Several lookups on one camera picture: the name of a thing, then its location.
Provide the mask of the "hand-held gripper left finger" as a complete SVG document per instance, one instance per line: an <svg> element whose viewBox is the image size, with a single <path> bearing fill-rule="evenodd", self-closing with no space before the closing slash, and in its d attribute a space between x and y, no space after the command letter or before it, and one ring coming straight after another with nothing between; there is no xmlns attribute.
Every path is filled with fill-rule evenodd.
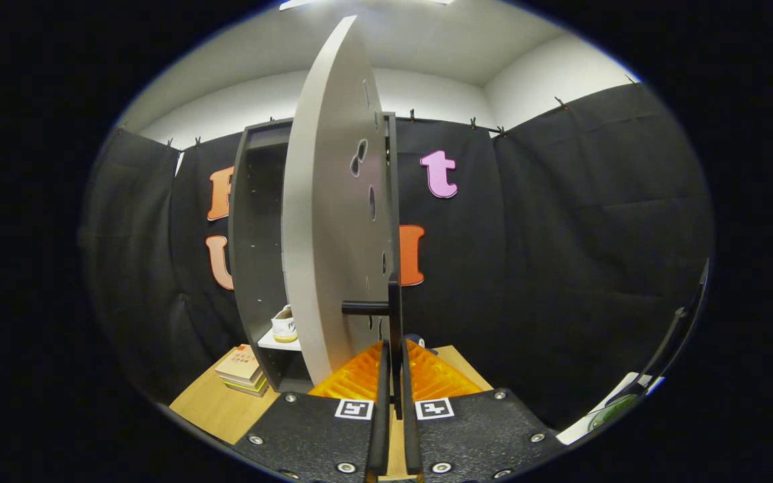
<svg viewBox="0 0 773 483"><path fill-rule="evenodd" d="M234 449L291 482L375 482L389 464L389 379L379 341L334 373L345 394L283 392ZM370 394L349 393L360 388Z"/></svg>

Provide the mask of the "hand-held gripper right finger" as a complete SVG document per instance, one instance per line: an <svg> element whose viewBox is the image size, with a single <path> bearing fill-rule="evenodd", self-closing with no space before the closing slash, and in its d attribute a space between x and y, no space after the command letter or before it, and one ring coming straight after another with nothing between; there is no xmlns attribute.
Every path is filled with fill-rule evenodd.
<svg viewBox="0 0 773 483"><path fill-rule="evenodd" d="M466 392L448 365L406 341L402 367L405 465L420 482L497 482L565 452L508 388Z"/></svg>

